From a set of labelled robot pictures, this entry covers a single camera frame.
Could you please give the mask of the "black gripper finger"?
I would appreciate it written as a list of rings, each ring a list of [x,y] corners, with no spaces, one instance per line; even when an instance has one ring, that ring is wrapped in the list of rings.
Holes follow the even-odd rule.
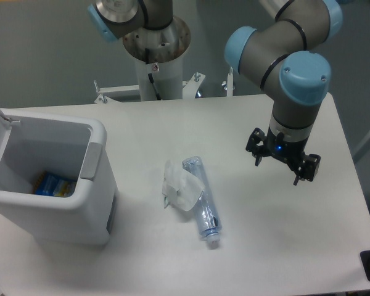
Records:
[[[268,156],[268,148],[266,146],[267,137],[265,133],[255,128],[251,133],[247,145],[245,147],[247,152],[250,152],[255,158],[255,166],[259,166],[262,159]]]
[[[317,154],[303,154],[295,170],[296,177],[293,185],[296,186],[299,181],[312,182],[318,173],[320,161],[321,157]]]

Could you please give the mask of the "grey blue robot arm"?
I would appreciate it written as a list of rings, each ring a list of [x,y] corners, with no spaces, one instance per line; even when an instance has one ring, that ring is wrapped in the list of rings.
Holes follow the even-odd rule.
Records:
[[[167,66],[183,56],[191,37],[171,1],[95,1],[88,13],[106,41],[121,39],[142,64],[142,100],[183,97],[181,71]],[[337,34],[342,22],[336,1],[287,1],[269,28],[241,27],[224,48],[228,65],[274,102],[268,132],[255,129],[247,151],[257,163],[265,157],[285,163],[297,181],[317,174],[321,158],[306,154],[305,146],[331,80],[328,61],[313,49]]]

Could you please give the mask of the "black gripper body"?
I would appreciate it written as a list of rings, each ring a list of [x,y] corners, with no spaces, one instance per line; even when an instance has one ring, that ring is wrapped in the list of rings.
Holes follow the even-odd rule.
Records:
[[[277,138],[271,131],[268,130],[266,139],[263,141],[263,156],[273,157],[296,172],[302,163],[306,139],[297,142],[287,142],[281,138]]]

